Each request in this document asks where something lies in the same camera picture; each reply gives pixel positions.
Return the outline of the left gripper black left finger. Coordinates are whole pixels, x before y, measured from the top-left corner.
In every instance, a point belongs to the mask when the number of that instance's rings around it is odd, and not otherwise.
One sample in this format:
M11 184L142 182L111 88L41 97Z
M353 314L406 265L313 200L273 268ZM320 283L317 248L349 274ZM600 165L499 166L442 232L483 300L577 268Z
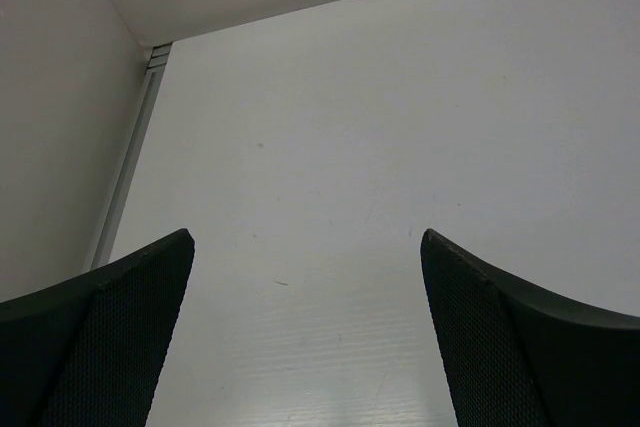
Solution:
M3 302L2 425L145 425L194 254L194 239L179 229Z

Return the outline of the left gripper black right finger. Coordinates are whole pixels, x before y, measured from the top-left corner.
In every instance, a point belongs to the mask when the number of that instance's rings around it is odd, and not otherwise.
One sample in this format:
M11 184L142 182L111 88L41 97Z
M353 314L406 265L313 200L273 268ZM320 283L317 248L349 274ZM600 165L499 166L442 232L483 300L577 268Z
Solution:
M539 287L433 229L421 265L458 425L638 425L637 317Z

